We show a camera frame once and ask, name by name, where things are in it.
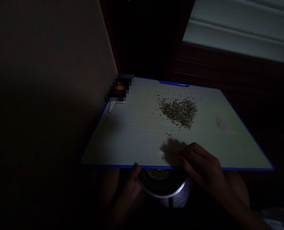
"leg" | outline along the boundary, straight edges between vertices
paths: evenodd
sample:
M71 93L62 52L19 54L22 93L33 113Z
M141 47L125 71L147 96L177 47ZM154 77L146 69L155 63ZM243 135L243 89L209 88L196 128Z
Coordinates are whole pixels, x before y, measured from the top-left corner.
M233 191L249 207L249 195L245 182L241 175L236 171L224 171L225 179Z
M97 171L97 188L98 188L98 202L101 209L107 208L112 200L118 183L119 183L118 168L104 168Z

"cutting board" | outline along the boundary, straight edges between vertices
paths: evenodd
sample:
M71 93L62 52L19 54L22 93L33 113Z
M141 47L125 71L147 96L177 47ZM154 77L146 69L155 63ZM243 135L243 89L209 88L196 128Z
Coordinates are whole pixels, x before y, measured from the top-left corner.
M176 126L159 102L196 102L191 128ZM219 89L135 77L126 103L109 104L94 130L81 163L106 167L173 168L174 152L196 142L229 170L273 170L245 125Z

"hand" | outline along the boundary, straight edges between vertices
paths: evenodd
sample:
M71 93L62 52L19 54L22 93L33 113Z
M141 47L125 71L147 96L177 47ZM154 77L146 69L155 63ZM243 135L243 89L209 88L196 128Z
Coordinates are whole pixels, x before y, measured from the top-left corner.
M216 200L230 195L231 188L224 177L219 160L197 143L178 152L183 168L191 179Z
M135 165L131 170L129 179L126 181L124 189L111 209L109 220L107 222L107 228L120 227L126 219L132 202L141 191L141 187L135 179L140 171L141 167L139 165Z
M130 172L129 179L127 180L123 191L120 194L119 199L122 199L122 201L126 201L129 205L132 204L132 202L135 200L135 198L138 196L138 194L141 191L141 187L139 183L136 181L136 177L141 171L141 167L139 165L135 165L133 169Z

